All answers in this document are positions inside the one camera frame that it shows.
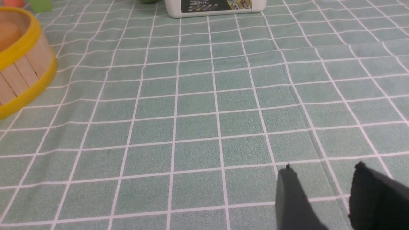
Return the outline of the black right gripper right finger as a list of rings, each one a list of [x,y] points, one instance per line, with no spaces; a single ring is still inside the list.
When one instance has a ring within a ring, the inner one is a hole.
[[[371,169],[355,165],[349,197],[349,220],[354,230],[407,230],[408,187]]]

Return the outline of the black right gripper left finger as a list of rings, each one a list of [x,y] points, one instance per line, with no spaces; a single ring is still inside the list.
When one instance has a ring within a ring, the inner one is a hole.
[[[278,230],[327,230],[313,211],[297,173],[287,164],[278,170],[275,213]]]

